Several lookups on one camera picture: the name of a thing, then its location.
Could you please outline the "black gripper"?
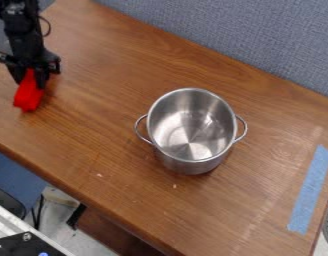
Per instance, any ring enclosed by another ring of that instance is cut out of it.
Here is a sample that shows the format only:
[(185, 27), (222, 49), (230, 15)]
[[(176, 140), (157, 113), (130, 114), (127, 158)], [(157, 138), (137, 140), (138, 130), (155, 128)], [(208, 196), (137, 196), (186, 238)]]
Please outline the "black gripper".
[(43, 44), (38, 21), (2, 21), (0, 27), (0, 62), (17, 84), (21, 83), (26, 68), (34, 68), (38, 89), (43, 89), (49, 74), (61, 72), (61, 58)]

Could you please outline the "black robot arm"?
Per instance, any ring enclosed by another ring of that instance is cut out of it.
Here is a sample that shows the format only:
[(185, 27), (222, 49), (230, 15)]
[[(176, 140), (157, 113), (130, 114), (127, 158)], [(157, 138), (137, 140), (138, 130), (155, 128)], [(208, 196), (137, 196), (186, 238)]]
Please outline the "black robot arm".
[(61, 58), (45, 47), (51, 25), (41, 16), (38, 0), (0, 0), (0, 23), (0, 63), (17, 84), (30, 69), (43, 89), (50, 76), (61, 73)]

